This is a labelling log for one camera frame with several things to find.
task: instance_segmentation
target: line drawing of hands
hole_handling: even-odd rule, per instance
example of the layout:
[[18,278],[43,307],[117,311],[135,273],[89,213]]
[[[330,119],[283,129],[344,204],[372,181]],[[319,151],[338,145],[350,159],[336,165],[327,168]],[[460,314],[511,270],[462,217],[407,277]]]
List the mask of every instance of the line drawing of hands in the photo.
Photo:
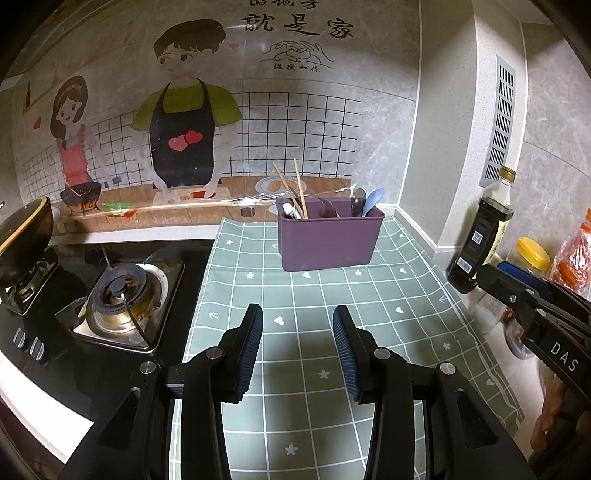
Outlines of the line drawing of hands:
[[268,53],[275,53],[275,55],[272,59],[263,59],[261,61],[288,60],[293,62],[309,62],[328,68],[331,68],[329,62],[333,63],[333,60],[326,56],[319,43],[312,44],[306,40],[288,40],[275,43],[263,54]]

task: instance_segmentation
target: black apron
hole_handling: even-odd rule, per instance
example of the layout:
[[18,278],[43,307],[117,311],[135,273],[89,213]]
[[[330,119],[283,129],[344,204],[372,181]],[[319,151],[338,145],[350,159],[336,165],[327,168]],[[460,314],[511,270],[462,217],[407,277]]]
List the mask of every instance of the black apron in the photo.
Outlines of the black apron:
[[168,187],[205,185],[212,179],[215,121],[205,84],[199,83],[203,91],[201,108],[166,113],[163,103],[169,83],[152,115],[152,163]]

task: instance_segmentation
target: green shirt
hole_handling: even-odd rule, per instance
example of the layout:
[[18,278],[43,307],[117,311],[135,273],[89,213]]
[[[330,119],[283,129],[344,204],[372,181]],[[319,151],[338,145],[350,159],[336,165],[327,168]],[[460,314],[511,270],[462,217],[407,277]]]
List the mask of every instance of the green shirt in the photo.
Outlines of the green shirt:
[[[230,92],[222,87],[205,84],[209,103],[212,106],[213,120],[216,127],[230,125],[242,119],[242,112],[236,104],[236,100]],[[131,128],[147,132],[150,129],[150,122],[158,99],[164,89],[150,95],[139,110],[136,112]],[[190,87],[169,88],[164,97],[164,111],[167,113],[188,112],[197,110],[203,105],[203,89],[201,84]]]

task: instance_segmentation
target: cartoon man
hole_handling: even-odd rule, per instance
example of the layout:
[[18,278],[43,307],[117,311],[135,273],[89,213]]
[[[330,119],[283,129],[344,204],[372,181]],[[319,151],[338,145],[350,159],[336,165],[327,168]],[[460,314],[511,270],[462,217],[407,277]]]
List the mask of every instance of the cartoon man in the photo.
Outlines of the cartoon man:
[[[213,55],[226,38],[222,25],[201,18],[175,25],[154,43],[154,53],[171,82],[150,95],[139,108],[131,128],[136,159],[152,173],[161,190],[169,187],[205,185],[205,198],[216,190],[229,170],[236,145],[236,122],[242,114],[224,88],[204,83],[194,75],[205,57]],[[219,128],[220,146],[214,161],[213,134]],[[152,163],[144,154],[148,132]]]

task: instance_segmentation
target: bolt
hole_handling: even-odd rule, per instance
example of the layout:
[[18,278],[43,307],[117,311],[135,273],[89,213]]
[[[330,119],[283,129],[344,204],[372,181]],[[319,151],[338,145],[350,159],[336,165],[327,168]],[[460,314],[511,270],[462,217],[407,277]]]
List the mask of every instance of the bolt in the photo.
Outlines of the bolt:
[[156,370],[156,364],[154,362],[144,362],[139,366],[139,371],[143,374],[150,374]]
[[450,362],[443,362],[441,365],[439,365],[439,370],[441,370],[446,375],[453,375],[456,373],[456,366]]
[[208,348],[205,352],[205,356],[210,360],[215,360],[216,358],[220,358],[223,355],[223,350],[218,346],[213,346]]
[[374,356],[380,360],[386,360],[390,358],[390,350],[387,348],[376,348],[374,350]]

